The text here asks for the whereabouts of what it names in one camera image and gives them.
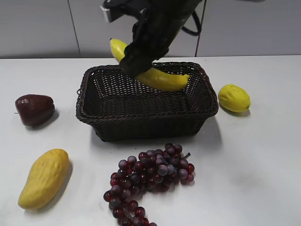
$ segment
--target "yellow mango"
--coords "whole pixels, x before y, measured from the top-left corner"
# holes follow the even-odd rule
[[[52,149],[39,157],[31,167],[18,205],[35,210],[46,205],[61,187],[69,167],[69,156],[63,149]]]

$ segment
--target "lemon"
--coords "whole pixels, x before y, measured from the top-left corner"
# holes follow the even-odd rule
[[[245,112],[251,105],[250,97],[242,88],[228,84],[218,93],[220,104],[232,112]]]

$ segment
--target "black cable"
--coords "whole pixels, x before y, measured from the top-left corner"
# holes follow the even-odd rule
[[[182,27],[182,31],[184,31],[187,34],[190,34],[192,36],[199,36],[199,34],[201,34],[202,26],[201,26],[201,23],[199,21],[199,17],[198,17],[195,10],[192,13],[192,18],[194,20],[194,23],[196,24],[197,31],[196,32],[192,31],[192,30],[188,29],[187,27]]]

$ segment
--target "dark brown basket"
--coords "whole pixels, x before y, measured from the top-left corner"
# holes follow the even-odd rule
[[[171,74],[189,74],[182,91],[164,92],[124,75],[118,65],[93,67],[84,74],[76,117],[103,141],[195,135],[218,111],[216,93],[200,65],[155,63]]]

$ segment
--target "yellow banana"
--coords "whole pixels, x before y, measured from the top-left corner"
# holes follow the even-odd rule
[[[115,59],[120,62],[124,58],[124,50],[127,44],[118,39],[111,39],[110,41],[111,52]],[[189,75],[168,74],[151,68],[148,71],[139,74],[135,79],[144,85],[163,91],[179,91],[183,89],[188,82]]]

